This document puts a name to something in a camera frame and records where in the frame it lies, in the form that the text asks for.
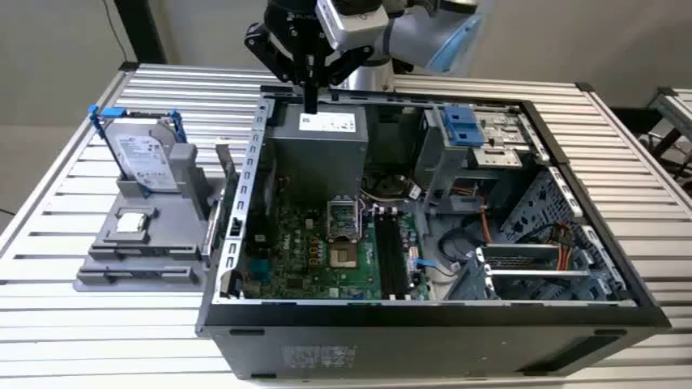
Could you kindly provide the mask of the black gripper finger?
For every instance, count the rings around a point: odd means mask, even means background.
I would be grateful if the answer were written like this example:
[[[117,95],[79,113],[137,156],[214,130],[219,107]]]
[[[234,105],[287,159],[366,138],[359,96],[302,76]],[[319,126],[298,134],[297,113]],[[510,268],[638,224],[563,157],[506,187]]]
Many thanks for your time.
[[[317,50],[314,56],[314,106],[317,106],[319,90],[341,84],[350,73],[365,63],[371,53],[370,46],[349,49],[326,65],[326,49]]]
[[[315,87],[306,72],[306,56],[297,53],[289,58],[271,42],[270,31],[261,23],[249,25],[243,45],[277,79],[301,88],[303,112],[315,113]]]

